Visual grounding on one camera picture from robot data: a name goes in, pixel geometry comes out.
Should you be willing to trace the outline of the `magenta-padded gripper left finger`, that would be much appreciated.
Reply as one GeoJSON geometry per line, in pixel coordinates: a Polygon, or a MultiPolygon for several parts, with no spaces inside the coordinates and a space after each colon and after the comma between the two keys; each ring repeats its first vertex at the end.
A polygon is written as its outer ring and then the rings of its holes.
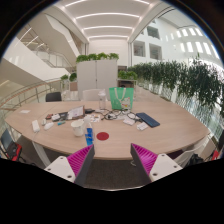
{"type": "Polygon", "coordinates": [[[89,145],[68,157],[59,156],[45,168],[45,171],[83,186],[94,155],[94,145],[89,145]]]}

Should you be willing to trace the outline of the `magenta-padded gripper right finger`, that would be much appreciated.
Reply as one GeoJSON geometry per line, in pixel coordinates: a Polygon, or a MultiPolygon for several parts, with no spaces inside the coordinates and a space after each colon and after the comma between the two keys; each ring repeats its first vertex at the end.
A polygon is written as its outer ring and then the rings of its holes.
{"type": "Polygon", "coordinates": [[[182,169],[166,154],[156,154],[132,143],[131,155],[144,184],[149,184],[182,169]]]}

